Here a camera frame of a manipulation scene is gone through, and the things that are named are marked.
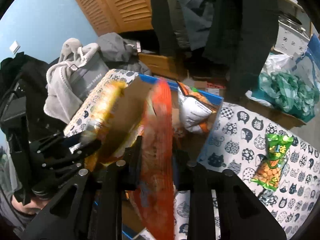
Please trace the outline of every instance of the wooden louvered door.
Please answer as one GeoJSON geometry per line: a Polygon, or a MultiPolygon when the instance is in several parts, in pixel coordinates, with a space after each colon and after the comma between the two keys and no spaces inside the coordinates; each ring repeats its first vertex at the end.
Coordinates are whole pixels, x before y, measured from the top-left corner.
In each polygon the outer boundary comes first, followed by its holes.
{"type": "Polygon", "coordinates": [[[119,25],[105,0],[76,0],[97,35],[119,32],[119,25]]]}
{"type": "Polygon", "coordinates": [[[119,32],[150,30],[150,0],[105,0],[119,26],[119,32]]]}

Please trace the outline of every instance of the white wall switch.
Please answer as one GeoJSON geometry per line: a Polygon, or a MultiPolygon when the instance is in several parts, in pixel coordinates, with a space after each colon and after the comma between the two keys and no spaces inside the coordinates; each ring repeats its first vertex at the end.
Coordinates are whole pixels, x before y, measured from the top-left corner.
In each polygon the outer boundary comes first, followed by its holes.
{"type": "Polygon", "coordinates": [[[9,49],[13,54],[16,54],[17,51],[20,49],[20,44],[17,41],[14,41],[12,45],[9,47],[9,49]]]}

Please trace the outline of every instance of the orange snack bag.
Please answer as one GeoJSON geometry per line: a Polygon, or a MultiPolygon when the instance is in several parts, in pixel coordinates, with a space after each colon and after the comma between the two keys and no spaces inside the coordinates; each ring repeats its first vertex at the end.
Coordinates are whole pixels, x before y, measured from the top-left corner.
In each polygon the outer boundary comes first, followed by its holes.
{"type": "Polygon", "coordinates": [[[159,80],[150,97],[154,113],[146,107],[140,184],[132,195],[154,238],[173,240],[172,102],[167,82],[159,80]]]}

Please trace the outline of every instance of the wooden drawer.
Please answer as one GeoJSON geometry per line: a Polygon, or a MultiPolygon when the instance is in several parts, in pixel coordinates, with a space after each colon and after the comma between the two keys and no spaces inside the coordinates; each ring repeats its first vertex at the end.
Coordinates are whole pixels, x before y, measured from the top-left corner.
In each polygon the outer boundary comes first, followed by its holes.
{"type": "Polygon", "coordinates": [[[139,53],[139,59],[148,66],[153,74],[180,81],[187,76],[181,59],[144,53],[139,53]]]}

